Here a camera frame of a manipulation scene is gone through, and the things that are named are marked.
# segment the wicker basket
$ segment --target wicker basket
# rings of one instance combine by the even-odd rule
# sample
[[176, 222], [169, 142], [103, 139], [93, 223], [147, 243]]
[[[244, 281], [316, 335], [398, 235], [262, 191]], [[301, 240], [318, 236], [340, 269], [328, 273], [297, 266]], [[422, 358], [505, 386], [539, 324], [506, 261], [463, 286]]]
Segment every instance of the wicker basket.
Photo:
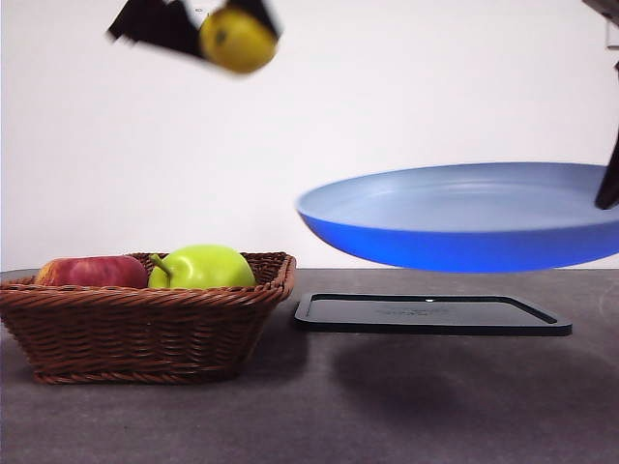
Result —
[[[149, 253], [133, 253], [150, 273]], [[235, 377], [294, 284], [295, 259], [243, 253], [253, 287], [1, 285], [0, 316], [46, 384], [195, 384]]]

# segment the blue bowl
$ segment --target blue bowl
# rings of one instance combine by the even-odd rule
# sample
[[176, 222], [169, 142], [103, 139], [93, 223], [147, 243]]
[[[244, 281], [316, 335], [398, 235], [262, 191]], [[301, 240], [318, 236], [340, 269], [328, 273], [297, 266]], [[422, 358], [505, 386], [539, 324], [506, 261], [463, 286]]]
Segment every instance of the blue bowl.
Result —
[[376, 263], [499, 273], [619, 252], [619, 207], [594, 199], [605, 167], [498, 162], [423, 167], [335, 182], [296, 209], [321, 240]]

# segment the gray tabletop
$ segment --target gray tabletop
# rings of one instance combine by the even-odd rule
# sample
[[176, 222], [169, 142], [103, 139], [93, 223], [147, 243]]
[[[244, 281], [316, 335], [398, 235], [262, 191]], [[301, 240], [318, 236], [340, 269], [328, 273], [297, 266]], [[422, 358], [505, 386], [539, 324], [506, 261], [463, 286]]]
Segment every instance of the gray tabletop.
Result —
[[[308, 292], [503, 294], [569, 336], [308, 333]], [[619, 462], [619, 270], [298, 270], [253, 358], [202, 386], [44, 386], [2, 330], [2, 462]]]

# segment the black tray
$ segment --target black tray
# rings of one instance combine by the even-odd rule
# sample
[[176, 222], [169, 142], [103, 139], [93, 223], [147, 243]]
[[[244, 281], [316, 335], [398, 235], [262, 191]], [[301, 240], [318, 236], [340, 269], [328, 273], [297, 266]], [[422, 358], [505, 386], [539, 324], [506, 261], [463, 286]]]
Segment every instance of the black tray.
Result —
[[313, 293], [294, 315], [302, 329], [470, 335], [569, 335], [572, 323], [508, 296]]

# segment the white wall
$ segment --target white wall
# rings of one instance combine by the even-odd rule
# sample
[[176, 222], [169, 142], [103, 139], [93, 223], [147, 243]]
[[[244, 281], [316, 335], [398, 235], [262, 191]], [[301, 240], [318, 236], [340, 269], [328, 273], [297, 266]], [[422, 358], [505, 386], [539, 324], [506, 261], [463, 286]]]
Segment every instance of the white wall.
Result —
[[619, 56], [579, 0], [272, 0], [280, 53], [243, 78], [112, 43], [124, 1], [2, 2], [3, 270], [196, 242], [378, 267], [295, 199], [423, 165], [606, 164], [616, 136]]

